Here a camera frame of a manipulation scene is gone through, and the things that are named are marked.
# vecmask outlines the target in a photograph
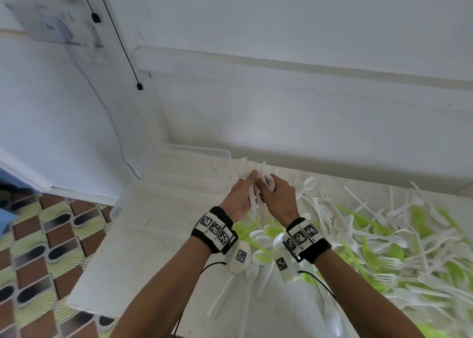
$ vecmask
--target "tabletop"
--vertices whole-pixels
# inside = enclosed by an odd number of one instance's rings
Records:
[[[228,187],[231,187],[231,184],[238,179],[238,162],[239,160],[235,159],[231,162]],[[275,166],[266,166],[266,168],[267,172],[275,173],[291,184],[296,177],[303,182],[306,178],[315,176],[318,179],[317,186],[323,185],[334,202],[349,208],[357,207],[358,203],[346,192],[344,186],[349,187],[362,200],[368,201],[373,211],[381,207],[388,208],[390,205],[389,188],[384,184]],[[404,204],[405,190],[414,192],[410,188],[393,187],[395,207],[401,207]],[[203,213],[199,209],[204,207],[204,204],[209,208],[210,204],[219,204],[226,193],[227,191],[220,192],[216,196],[208,196],[197,206],[170,204],[170,208],[174,217],[195,217],[195,222],[199,214]],[[470,213],[473,212],[473,199],[433,192],[427,192],[427,196],[435,206],[441,206],[447,210],[469,239],[473,238],[473,221],[470,219]],[[314,214],[312,209],[304,203],[298,202],[298,207],[300,214],[304,212]],[[154,230],[154,220],[163,220],[162,215],[151,218],[139,217],[137,220],[141,220],[142,224],[132,225],[120,220],[114,222],[70,294],[67,300],[69,305],[119,318],[140,289],[174,255],[190,233],[190,230],[182,230],[181,233],[176,234],[169,234],[165,230]],[[212,255],[209,263],[221,260],[223,260],[221,254]],[[178,335],[190,338],[238,336],[247,287],[244,274],[234,280],[218,316],[212,320],[206,316],[208,308],[229,278],[230,273],[224,266],[219,265],[213,266],[202,274],[187,304]],[[253,285],[254,292],[258,285],[257,278]],[[331,337],[319,307],[323,307],[323,304],[316,286],[301,280],[285,284],[274,269],[262,298],[257,300],[252,296],[250,299],[245,336],[248,338]],[[342,313],[342,320],[343,336],[357,337],[344,313]]]

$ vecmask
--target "patterned floor mat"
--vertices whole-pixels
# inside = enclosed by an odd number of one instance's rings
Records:
[[[117,321],[65,301],[110,229],[110,206],[10,195],[0,237],[0,338],[106,338]]]

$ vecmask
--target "white cord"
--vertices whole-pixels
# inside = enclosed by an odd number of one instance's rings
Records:
[[[120,135],[118,135],[118,130],[115,126],[115,122],[112,118],[112,114],[110,114],[110,111],[108,110],[107,106],[105,105],[105,103],[103,102],[102,98],[100,97],[100,95],[98,94],[97,90],[95,89],[94,85],[92,84],[92,82],[90,81],[89,77],[87,76],[87,74],[84,72],[84,70],[82,70],[82,68],[80,67],[79,63],[77,63],[77,61],[74,59],[74,55],[72,54],[69,46],[67,43],[64,43],[64,47],[66,48],[66,52],[67,54],[69,55],[69,57],[71,58],[71,60],[74,62],[75,66],[77,67],[77,69],[80,71],[80,73],[82,74],[82,76],[85,78],[85,80],[87,80],[87,83],[89,84],[90,88],[92,89],[92,91],[94,92],[95,96],[97,96],[98,100],[100,101],[100,103],[102,104],[103,108],[105,109],[105,111],[107,112],[108,114],[108,117],[110,118],[110,121],[112,122],[112,125],[114,127],[114,130],[115,130],[115,133],[117,135],[117,139],[118,139],[118,142],[120,144],[120,153],[121,153],[121,158],[123,159],[123,162],[125,163],[125,165],[127,165],[130,170],[133,172],[133,175],[136,176],[136,178],[139,180],[139,176],[136,174],[135,170],[133,169],[133,167],[126,162],[125,160],[125,155],[123,154],[123,145],[121,144],[121,140],[120,140]]]

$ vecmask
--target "person's left hand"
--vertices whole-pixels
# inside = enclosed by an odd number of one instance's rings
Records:
[[[219,205],[233,222],[242,220],[250,210],[250,186],[258,180],[258,172],[253,170],[246,180],[239,179],[228,196]]]

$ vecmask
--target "pile of plastic cutlery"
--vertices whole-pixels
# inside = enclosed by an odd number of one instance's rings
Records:
[[[253,169],[274,190],[274,181],[264,163],[249,162],[246,158],[240,160],[240,177],[246,178]],[[470,323],[473,322],[471,243],[448,213],[437,209],[415,183],[412,185],[417,194],[410,197],[409,191],[405,190],[401,207],[394,207],[390,187],[390,207],[378,211],[371,210],[369,202],[357,197],[356,192],[346,186],[342,191],[356,199],[358,207],[345,207],[334,202],[330,192],[315,177],[306,180],[294,178],[290,183],[296,189],[296,199],[310,207],[308,212],[301,214],[319,228],[346,263],[413,319],[425,336],[473,338],[473,324]],[[250,287],[254,278],[262,275],[256,296],[264,299],[271,272],[276,274],[277,271],[273,270],[276,251],[286,250],[281,240],[283,228],[269,214],[257,189],[250,189],[249,196],[252,206],[249,219],[237,223],[234,228],[240,239],[252,247],[253,269],[251,274],[247,274],[248,284]],[[299,275],[298,270],[312,272],[323,279],[315,266],[308,262],[297,264],[293,260],[292,263],[295,265],[290,268],[292,276],[283,277],[285,282],[302,279],[319,285],[311,276]],[[249,287],[240,337],[245,333]],[[337,310],[341,308],[330,295],[322,292],[322,297],[324,307],[321,311],[327,328],[335,336],[340,336],[342,324]]]

